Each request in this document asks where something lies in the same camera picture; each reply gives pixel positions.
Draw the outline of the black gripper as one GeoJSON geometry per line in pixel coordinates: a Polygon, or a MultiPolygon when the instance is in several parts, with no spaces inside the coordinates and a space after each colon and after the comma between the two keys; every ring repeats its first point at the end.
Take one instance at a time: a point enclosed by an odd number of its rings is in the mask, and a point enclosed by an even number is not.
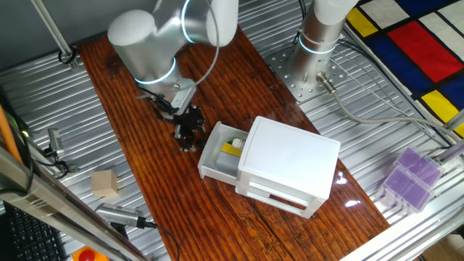
{"type": "Polygon", "coordinates": [[[205,144],[207,134],[204,127],[204,116],[200,107],[189,104],[180,115],[173,116],[175,126],[173,138],[183,152],[195,152],[195,144],[205,144]]]}

